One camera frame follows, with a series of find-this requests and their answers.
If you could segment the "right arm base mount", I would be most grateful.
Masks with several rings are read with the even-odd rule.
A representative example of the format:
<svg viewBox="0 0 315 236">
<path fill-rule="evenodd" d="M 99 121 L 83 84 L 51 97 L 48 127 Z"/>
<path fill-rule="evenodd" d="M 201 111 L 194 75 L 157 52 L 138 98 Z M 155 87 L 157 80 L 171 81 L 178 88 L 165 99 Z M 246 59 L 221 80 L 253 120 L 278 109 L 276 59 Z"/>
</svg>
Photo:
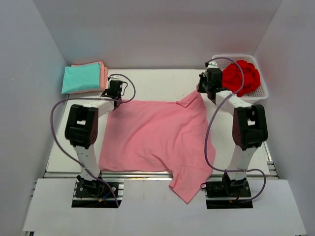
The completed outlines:
<svg viewBox="0 0 315 236">
<path fill-rule="evenodd" d="M 253 208 L 252 195 L 247 179 L 236 184 L 223 177 L 221 181 L 207 181 L 200 185 L 205 191 L 207 209 Z"/>
</svg>

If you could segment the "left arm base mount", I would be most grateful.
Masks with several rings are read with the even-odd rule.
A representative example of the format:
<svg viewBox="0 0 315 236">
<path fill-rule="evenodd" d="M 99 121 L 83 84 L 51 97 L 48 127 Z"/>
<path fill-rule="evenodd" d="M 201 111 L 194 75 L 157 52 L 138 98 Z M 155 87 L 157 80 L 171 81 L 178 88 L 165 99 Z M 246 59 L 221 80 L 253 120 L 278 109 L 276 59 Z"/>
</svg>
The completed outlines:
<svg viewBox="0 0 315 236">
<path fill-rule="evenodd" d="M 77 176 L 72 208 L 118 208 L 123 198 L 123 182 L 85 180 Z"/>
</svg>

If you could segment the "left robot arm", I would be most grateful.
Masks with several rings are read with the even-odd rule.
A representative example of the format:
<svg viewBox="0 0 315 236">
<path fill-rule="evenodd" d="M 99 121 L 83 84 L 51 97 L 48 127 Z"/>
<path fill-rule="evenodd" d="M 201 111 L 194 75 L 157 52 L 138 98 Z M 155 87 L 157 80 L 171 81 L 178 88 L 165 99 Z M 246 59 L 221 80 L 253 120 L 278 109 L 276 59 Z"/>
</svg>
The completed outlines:
<svg viewBox="0 0 315 236">
<path fill-rule="evenodd" d="M 70 141 L 79 162 L 84 165 L 78 179 L 89 181 L 87 190 L 93 196 L 101 195 L 104 190 L 104 184 L 95 179 L 101 175 L 94 148 L 98 136 L 98 119 L 119 107 L 122 90 L 123 81 L 111 79 L 109 88 L 102 93 L 100 100 L 84 105 L 73 104 L 69 111 L 65 138 Z"/>
</svg>

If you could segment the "pink t shirt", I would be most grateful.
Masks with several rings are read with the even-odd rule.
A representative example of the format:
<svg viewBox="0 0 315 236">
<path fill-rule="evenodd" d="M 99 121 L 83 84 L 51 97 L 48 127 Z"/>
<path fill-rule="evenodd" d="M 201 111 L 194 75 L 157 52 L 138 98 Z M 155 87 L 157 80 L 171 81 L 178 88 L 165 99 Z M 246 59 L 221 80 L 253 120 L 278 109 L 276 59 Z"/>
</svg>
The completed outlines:
<svg viewBox="0 0 315 236">
<path fill-rule="evenodd" d="M 108 115 L 99 168 L 114 172 L 164 172 L 169 187 L 189 203 L 212 173 L 215 148 L 206 141 L 204 100 L 196 91 L 182 100 L 131 101 Z"/>
</svg>

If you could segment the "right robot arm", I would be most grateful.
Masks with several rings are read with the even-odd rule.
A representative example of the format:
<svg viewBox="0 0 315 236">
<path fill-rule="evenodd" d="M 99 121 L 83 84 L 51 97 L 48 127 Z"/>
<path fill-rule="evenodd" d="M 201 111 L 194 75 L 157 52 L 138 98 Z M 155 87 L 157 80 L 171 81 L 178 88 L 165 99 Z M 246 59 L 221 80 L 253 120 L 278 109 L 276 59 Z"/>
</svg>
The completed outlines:
<svg viewBox="0 0 315 236">
<path fill-rule="evenodd" d="M 268 138 L 265 109 L 260 104 L 242 100 L 223 87 L 219 68 L 207 68 L 199 75 L 197 91 L 207 94 L 208 99 L 217 105 L 209 125 L 212 125 L 221 108 L 233 116 L 232 138 L 235 147 L 230 164 L 223 171 L 228 180 L 223 182 L 222 189 L 226 195 L 234 196 L 247 177 L 252 156 Z"/>
</svg>

